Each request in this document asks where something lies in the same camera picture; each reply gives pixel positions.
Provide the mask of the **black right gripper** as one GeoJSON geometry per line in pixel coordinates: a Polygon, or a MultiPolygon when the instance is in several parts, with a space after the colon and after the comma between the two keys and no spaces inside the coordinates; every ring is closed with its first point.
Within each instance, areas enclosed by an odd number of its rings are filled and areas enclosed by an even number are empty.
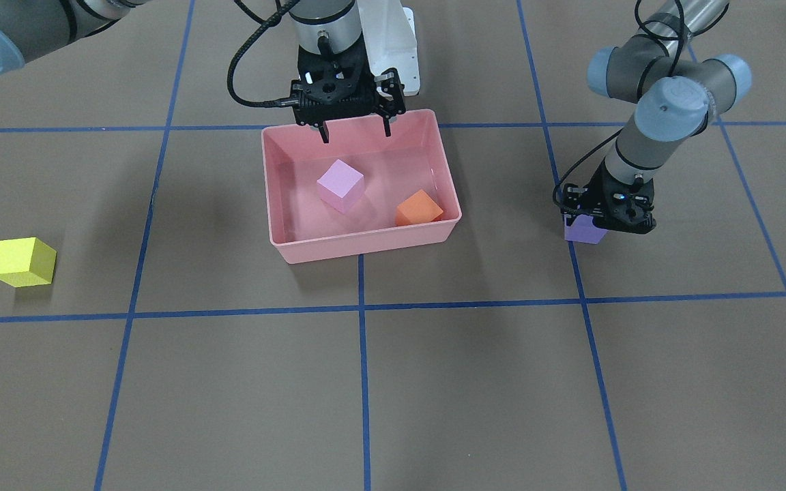
{"type": "Polygon", "coordinates": [[[318,128],[324,144],[330,143],[327,121],[380,115],[385,137],[389,138],[394,117],[406,112],[405,85],[397,69],[388,68],[381,73],[380,81],[375,80],[363,41],[331,57],[300,47],[297,74],[290,93],[297,100],[292,108],[294,121],[318,128]]]}

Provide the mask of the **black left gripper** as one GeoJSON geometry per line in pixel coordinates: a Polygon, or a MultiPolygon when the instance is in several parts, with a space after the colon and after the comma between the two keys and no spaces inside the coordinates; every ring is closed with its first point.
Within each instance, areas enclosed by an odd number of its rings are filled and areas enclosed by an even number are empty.
{"type": "Polygon", "coordinates": [[[584,186],[555,186],[554,203],[568,226],[580,215],[586,215],[592,226],[614,232],[643,235],[657,226],[653,181],[637,177],[635,183],[621,183],[611,176],[604,162],[584,186]]]}

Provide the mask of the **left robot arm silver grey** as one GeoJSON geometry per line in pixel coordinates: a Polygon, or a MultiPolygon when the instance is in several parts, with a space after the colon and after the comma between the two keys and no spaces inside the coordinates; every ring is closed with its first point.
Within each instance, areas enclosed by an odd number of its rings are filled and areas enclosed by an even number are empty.
{"type": "Polygon", "coordinates": [[[600,243],[608,232],[643,235],[656,227],[655,176],[690,137],[729,111],[754,83],[749,64],[721,54],[685,60],[690,43],[729,11],[727,1],[667,1],[643,18],[623,46],[602,48],[587,67],[587,86],[603,97],[635,105],[624,127],[608,137],[608,152],[584,185],[561,180],[552,199],[564,218],[564,237],[600,243]]]}

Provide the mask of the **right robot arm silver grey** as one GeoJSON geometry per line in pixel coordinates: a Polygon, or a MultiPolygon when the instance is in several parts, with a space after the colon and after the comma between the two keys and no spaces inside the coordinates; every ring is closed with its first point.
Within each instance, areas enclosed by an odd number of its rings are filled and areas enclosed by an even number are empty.
{"type": "MultiPolygon", "coordinates": [[[[0,75],[90,38],[141,1],[0,1],[0,75]]],[[[421,88],[413,12],[399,1],[277,1],[267,16],[236,6],[258,25],[232,56],[227,92],[246,108],[288,108],[294,121],[330,139],[331,121],[376,115],[384,133],[421,88]],[[297,78],[287,96],[249,100],[235,87],[241,60],[289,18],[297,35],[297,78]]]]}

